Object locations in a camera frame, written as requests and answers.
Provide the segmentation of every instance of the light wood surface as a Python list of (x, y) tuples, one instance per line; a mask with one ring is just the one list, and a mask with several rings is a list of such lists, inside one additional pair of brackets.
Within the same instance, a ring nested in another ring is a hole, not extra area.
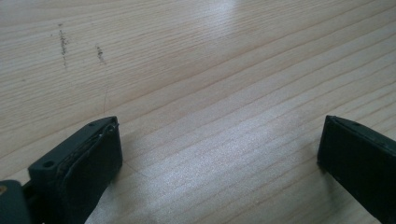
[(118, 116), (87, 223), (376, 223), (316, 165), (325, 115), (396, 139), (394, 0), (2, 0), (0, 177)]

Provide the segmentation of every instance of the wooden table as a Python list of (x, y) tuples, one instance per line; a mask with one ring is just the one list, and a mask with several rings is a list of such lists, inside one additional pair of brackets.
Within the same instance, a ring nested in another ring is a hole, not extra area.
[(374, 223), (316, 159), (327, 114), (396, 139), (395, 6), (0, 1), (0, 177), (115, 115), (87, 223)]

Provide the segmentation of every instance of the stain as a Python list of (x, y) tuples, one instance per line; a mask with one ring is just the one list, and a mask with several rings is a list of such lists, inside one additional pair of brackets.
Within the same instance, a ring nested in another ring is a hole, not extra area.
[(69, 43), (66, 39), (66, 37), (64, 37), (64, 32), (62, 30), (59, 30), (59, 37), (61, 39), (61, 53), (62, 56), (64, 57), (64, 68), (67, 68), (67, 63), (66, 63), (66, 52), (67, 52), (67, 48), (66, 45)]
[(102, 51), (102, 49), (101, 49), (98, 45), (96, 45), (96, 50), (97, 50), (97, 52), (98, 52), (98, 59), (99, 59), (99, 61), (100, 61), (101, 63), (106, 64), (105, 59), (103, 58), (103, 51)]

